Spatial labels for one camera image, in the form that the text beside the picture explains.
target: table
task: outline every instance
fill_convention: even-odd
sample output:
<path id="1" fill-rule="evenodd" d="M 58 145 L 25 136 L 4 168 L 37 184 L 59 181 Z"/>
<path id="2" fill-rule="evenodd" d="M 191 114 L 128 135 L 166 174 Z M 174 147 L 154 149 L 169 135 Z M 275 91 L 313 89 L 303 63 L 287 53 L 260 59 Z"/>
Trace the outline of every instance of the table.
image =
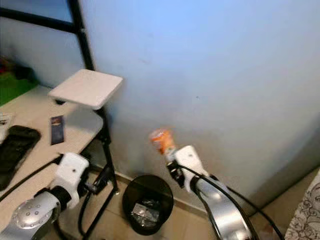
<path id="1" fill-rule="evenodd" d="M 15 113 L 13 125 L 34 128 L 41 133 L 40 141 L 16 172 L 7 189 L 34 170 L 50 162 L 59 153 L 80 153 L 103 128 L 103 119 L 91 109 L 82 108 L 69 102 L 63 105 L 55 104 L 48 97 L 50 90 L 47 87 L 37 86 L 0 107 L 1 112 Z M 59 115 L 64 115 L 65 142 L 50 145 L 50 118 Z M 8 224 L 13 211 L 19 204 L 32 198 L 37 191 L 49 185 L 54 178 L 56 169 L 57 166 L 52 164 L 0 202 L 0 231 Z"/>

